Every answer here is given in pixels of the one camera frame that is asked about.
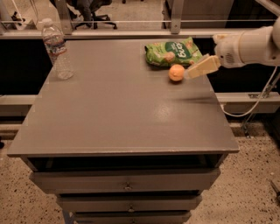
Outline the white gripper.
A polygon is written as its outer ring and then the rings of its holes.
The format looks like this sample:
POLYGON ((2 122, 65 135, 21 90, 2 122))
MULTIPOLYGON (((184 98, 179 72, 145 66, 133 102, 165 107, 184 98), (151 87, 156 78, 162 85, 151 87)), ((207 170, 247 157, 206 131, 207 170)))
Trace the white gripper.
POLYGON ((205 54, 198 62, 185 70, 184 77, 190 80, 210 74, 218 71, 221 65, 225 68, 243 67, 239 49, 241 36, 242 32, 214 34, 215 55, 205 54))

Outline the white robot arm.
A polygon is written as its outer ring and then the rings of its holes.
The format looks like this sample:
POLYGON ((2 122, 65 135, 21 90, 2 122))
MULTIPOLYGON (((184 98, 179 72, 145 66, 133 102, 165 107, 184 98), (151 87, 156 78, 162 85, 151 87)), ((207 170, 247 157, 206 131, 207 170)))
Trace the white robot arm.
POLYGON ((197 78, 219 70, 249 64, 280 66, 280 17, 272 26, 231 34, 215 34, 214 55, 206 54, 189 66, 184 73, 187 79, 197 78))

